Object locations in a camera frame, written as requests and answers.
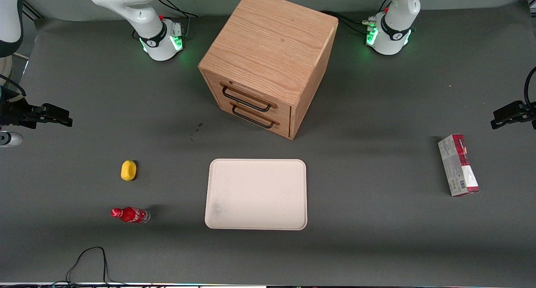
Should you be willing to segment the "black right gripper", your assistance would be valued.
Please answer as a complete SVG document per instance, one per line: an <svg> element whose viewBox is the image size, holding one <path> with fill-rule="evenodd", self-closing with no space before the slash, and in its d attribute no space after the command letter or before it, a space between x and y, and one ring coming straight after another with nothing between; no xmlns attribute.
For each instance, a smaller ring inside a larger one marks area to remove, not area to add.
<svg viewBox="0 0 536 288"><path fill-rule="evenodd" d="M41 112L36 105L30 105L24 98L10 102L5 97L0 101L0 125L36 127L37 123L56 123L72 127L73 120L69 118L69 111L50 103L41 106Z"/></svg>

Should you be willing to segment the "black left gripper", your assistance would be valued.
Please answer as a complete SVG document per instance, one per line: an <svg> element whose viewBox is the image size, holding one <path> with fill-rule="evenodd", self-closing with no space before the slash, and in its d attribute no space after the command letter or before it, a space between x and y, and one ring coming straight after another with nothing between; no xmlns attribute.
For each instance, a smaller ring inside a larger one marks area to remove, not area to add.
<svg viewBox="0 0 536 288"><path fill-rule="evenodd" d="M533 129L536 130L535 102L523 103L523 101L517 100L497 109L494 111L494 118L491 120L491 128L496 130L502 126L517 122L530 122Z"/></svg>

